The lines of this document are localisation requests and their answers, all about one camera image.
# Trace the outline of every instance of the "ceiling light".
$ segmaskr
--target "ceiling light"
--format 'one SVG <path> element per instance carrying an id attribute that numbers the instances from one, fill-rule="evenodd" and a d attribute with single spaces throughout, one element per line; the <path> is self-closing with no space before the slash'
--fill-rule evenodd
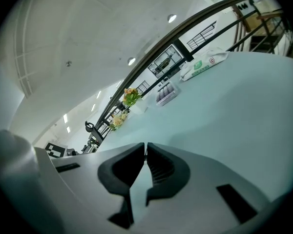
<path id="1" fill-rule="evenodd" d="M 117 88 L 118 88 L 118 85 L 121 84 L 121 82 L 122 82 L 122 81 L 120 80 L 120 81 L 117 83 L 117 85 L 116 85 Z"/>
<path id="2" fill-rule="evenodd" d="M 100 96 L 100 93 L 101 93 L 101 90 L 98 92 L 97 98 L 99 98 L 99 96 Z"/>
<path id="3" fill-rule="evenodd" d="M 169 15 L 168 18 L 167 18 L 168 23 L 171 23 L 172 21 L 174 21 L 176 19 L 176 17 L 177 16 L 176 15 L 173 15 L 173 14 Z"/>
<path id="4" fill-rule="evenodd" d="M 67 114 L 63 115 L 64 123 L 67 123 Z"/>
<path id="5" fill-rule="evenodd" d="M 133 64 L 135 62 L 136 58 L 135 57 L 130 57 L 128 59 L 128 65 L 130 66 L 131 64 Z"/>

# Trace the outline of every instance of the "white table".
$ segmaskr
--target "white table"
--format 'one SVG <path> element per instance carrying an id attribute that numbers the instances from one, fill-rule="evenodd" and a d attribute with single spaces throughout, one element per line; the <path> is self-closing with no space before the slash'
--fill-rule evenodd
<path id="1" fill-rule="evenodd" d="M 228 58 L 180 83 L 163 107 L 133 115 L 99 147 L 155 142 L 214 158 L 270 200 L 293 185 L 293 59 L 263 53 Z"/>

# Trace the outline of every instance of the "plastic container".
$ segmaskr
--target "plastic container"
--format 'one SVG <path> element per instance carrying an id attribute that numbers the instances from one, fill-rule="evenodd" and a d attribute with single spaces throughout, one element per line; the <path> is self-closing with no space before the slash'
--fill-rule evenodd
<path id="1" fill-rule="evenodd" d="M 163 85 L 156 93 L 156 105 L 164 106 L 178 95 L 177 88 L 172 82 Z"/>

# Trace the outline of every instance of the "white ceiling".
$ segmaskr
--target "white ceiling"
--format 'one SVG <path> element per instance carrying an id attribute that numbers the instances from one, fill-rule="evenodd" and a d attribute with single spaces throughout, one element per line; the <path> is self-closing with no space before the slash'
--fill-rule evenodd
<path id="1" fill-rule="evenodd" d="M 139 60 L 186 19 L 193 1 L 20 0 L 0 31 L 0 62 L 27 97 L 10 130 L 33 142 L 65 112 L 125 78 L 128 58 Z M 169 14 L 177 15 L 171 24 Z"/>

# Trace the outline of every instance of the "black railing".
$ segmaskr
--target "black railing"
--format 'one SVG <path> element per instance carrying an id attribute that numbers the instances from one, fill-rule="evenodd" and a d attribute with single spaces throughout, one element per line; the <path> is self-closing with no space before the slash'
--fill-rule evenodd
<path id="1" fill-rule="evenodd" d="M 193 50 L 198 47 L 202 42 L 206 41 L 214 32 L 216 21 L 202 30 L 199 34 L 187 42 L 187 45 Z"/>
<path id="2" fill-rule="evenodd" d="M 246 19 L 250 17 L 251 15 L 259 12 L 257 10 L 254 10 L 247 15 L 244 15 L 237 19 L 236 21 L 232 22 L 228 26 L 224 27 L 220 31 L 211 34 L 208 39 L 204 39 L 203 42 L 198 44 L 198 46 L 193 49 L 191 52 L 187 50 L 187 48 L 183 45 L 183 43 L 179 40 L 179 37 L 186 33 L 188 30 L 196 26 L 197 24 L 201 23 L 205 19 L 209 18 L 210 16 L 222 11 L 223 9 L 226 9 L 228 7 L 234 6 L 235 4 L 242 2 L 245 0 L 223 0 L 221 2 L 218 2 L 198 13 L 193 15 L 192 17 L 188 18 L 184 22 L 182 22 L 179 26 L 174 28 L 170 33 L 168 33 L 165 37 L 163 37 L 140 61 L 139 63 L 133 68 L 133 70 L 129 73 L 129 75 L 125 78 L 123 83 L 120 85 L 108 105 L 105 107 L 103 113 L 99 117 L 99 120 L 96 124 L 96 128 L 99 128 L 102 126 L 103 123 L 109 124 L 107 122 L 107 118 L 111 115 L 111 109 L 119 103 L 119 99 L 124 93 L 124 89 L 128 88 L 135 79 L 147 68 L 150 66 L 150 64 L 158 57 L 160 56 L 171 44 L 173 44 L 178 51 L 183 55 L 183 58 L 179 60 L 177 63 L 175 63 L 168 71 L 166 71 L 161 77 L 157 79 L 155 83 L 150 85 L 143 93 L 142 96 L 145 96 L 148 92 L 150 92 L 158 83 L 160 83 L 162 80 L 164 80 L 166 77 L 168 77 L 171 74 L 175 74 L 176 71 L 179 71 L 180 65 L 182 65 L 186 61 L 193 60 L 193 55 L 197 53 L 199 50 L 201 50 L 203 47 L 205 47 L 207 44 L 215 40 L 217 37 L 225 33 L 227 30 L 231 29 L 232 27 L 236 26 L 240 22 L 245 23 Z M 267 39 L 270 38 L 271 34 L 273 34 L 277 27 L 280 27 L 281 23 L 278 23 L 275 28 L 269 32 L 267 27 L 267 22 L 270 19 L 262 20 L 262 23 L 251 30 L 247 35 L 243 36 L 242 38 L 239 38 L 239 40 L 230 47 L 227 51 L 234 51 L 238 46 L 241 44 L 244 44 L 245 40 L 251 37 L 253 34 L 255 34 L 260 28 L 264 27 L 267 33 Z M 268 53 L 273 53 L 273 47 L 275 46 L 275 43 L 271 44 L 271 48 L 269 49 Z"/>

